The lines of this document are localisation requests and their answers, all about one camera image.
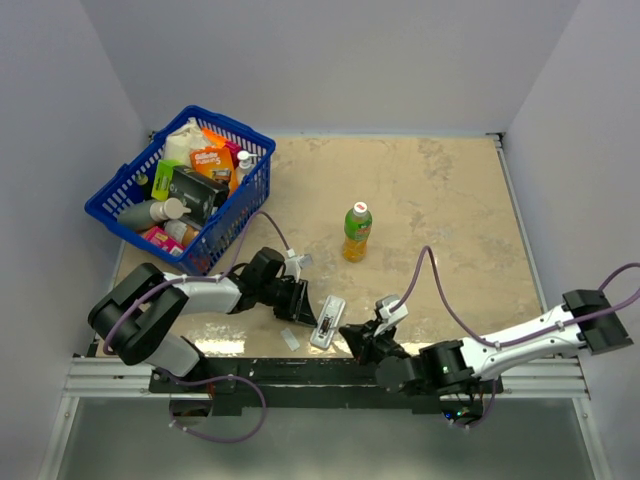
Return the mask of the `white remote control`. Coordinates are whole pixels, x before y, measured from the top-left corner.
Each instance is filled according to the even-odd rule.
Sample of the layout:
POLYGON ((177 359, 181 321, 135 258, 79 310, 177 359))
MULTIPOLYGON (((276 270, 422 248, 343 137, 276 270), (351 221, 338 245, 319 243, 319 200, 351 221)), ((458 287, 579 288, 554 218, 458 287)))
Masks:
POLYGON ((310 337, 312 346, 322 350, 330 347, 345 307, 346 301, 341 297, 329 295, 326 298, 318 318, 318 325, 310 337))

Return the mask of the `white battery compartment cover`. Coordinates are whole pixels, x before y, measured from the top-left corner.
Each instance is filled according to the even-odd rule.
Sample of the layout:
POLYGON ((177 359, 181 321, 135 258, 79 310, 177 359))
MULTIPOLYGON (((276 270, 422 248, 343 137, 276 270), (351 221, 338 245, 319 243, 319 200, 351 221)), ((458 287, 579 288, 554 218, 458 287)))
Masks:
POLYGON ((283 340, 285 341, 286 345, 288 346, 288 348, 292 352, 295 352, 300 348, 299 341, 297 340, 297 338, 295 337, 295 335, 293 334, 293 332, 289 328, 283 329, 281 331, 281 336, 282 336, 283 340))

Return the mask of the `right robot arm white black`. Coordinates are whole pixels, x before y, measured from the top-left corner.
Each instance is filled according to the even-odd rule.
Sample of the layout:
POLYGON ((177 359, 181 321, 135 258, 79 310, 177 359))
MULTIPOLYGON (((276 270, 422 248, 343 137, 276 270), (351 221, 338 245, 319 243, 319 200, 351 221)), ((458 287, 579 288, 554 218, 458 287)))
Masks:
POLYGON ((442 341, 409 354, 382 319, 339 328, 360 365, 375 367, 379 387, 413 395, 475 394, 516 366, 548 355, 597 355, 633 344, 602 290, 573 290, 563 302, 523 324, 477 339, 442 341))

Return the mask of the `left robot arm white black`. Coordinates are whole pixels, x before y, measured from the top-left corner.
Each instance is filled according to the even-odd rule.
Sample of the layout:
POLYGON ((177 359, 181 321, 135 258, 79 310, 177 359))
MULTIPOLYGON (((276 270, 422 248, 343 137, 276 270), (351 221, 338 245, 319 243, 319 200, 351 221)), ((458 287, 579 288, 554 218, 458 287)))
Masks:
POLYGON ((301 278, 305 258, 264 247, 247 264, 226 275, 190 277, 160 271, 151 263, 136 267, 88 315, 103 345, 126 365, 147 363, 171 374, 185 392, 207 380, 204 354, 170 332, 183 314, 234 315, 261 304, 277 319, 314 328, 318 325, 301 278))

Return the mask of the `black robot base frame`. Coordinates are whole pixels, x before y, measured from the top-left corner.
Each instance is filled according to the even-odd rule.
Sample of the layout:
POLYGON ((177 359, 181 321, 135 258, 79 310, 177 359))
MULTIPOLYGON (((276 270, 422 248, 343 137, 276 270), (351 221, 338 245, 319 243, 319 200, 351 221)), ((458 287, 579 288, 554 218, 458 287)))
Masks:
POLYGON ((470 380, 435 389, 425 383, 383 387, 376 367, 345 358, 206 358, 185 379, 174 381, 158 369, 149 390, 169 394, 179 412, 187 401, 202 400, 196 410, 213 416, 238 416, 245 408, 409 410, 414 414, 444 414, 447 419, 475 420, 488 409, 484 403, 503 391, 500 378, 470 380))

